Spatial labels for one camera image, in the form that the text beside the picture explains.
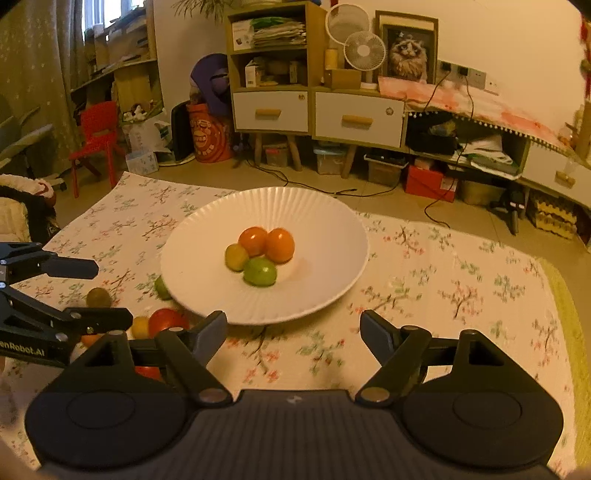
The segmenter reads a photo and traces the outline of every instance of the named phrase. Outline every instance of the white drawer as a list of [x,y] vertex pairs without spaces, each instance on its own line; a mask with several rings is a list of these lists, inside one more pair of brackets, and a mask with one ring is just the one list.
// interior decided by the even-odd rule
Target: white drawer
[[[565,172],[574,184],[571,188],[556,180],[556,172]],[[558,152],[532,142],[523,169],[523,178],[591,207],[591,170],[569,161]]]
[[238,92],[232,101],[237,130],[308,133],[308,92]]
[[390,98],[316,92],[316,137],[400,147],[404,103]]

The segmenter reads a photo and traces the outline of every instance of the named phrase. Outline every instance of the cardboard box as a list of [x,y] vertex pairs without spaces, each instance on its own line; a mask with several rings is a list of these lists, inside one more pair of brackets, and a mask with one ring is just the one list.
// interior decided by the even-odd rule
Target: cardboard box
[[361,71],[334,69],[324,72],[324,85],[328,88],[358,90],[361,88]]
[[149,175],[158,171],[156,153],[147,150],[128,153],[125,156],[125,163],[127,163],[127,169],[137,175]]
[[253,36],[255,29],[250,20],[234,22],[232,24],[232,46],[234,51],[254,48]]
[[261,84],[262,76],[265,70],[257,63],[256,59],[252,59],[246,67],[244,67],[244,79],[247,88],[258,87]]
[[440,171],[423,170],[410,165],[404,191],[431,199],[453,202],[456,196],[457,180],[446,177]]

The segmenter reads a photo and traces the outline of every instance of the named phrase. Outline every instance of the yellow fruit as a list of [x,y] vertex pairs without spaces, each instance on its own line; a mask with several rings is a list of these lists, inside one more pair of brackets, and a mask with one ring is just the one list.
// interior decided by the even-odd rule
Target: yellow fruit
[[107,309],[113,304],[111,295],[104,288],[96,287],[86,294],[86,306],[94,309]]
[[131,324],[131,334],[135,339],[150,338],[150,334],[148,333],[149,321],[150,319],[148,317],[134,318],[134,322]]

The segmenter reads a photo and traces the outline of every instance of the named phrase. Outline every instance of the chair leg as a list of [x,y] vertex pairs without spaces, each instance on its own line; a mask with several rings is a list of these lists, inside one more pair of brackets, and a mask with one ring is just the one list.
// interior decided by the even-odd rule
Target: chair leg
[[107,153],[107,168],[109,169],[109,181],[111,182],[111,188],[117,185],[117,180],[115,178],[115,168],[113,166],[113,148],[112,145],[106,146],[106,153]]
[[120,147],[117,144],[113,145],[113,149],[119,154],[121,155],[123,158],[125,158],[125,149],[123,147]]
[[76,174],[76,160],[72,160],[72,183],[74,185],[74,198],[78,198],[78,176]]
[[90,160],[88,160],[88,158],[81,158],[80,159],[80,163],[82,165],[84,165],[86,168],[88,168],[90,170],[90,172],[97,178],[100,178],[100,171],[98,171],[95,166],[90,163]]

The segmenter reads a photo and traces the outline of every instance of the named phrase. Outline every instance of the stack of papers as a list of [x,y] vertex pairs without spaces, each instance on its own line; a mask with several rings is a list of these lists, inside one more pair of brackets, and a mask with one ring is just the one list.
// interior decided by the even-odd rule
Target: stack of papers
[[306,26],[302,22],[290,21],[261,28],[255,32],[253,40],[255,48],[306,45]]

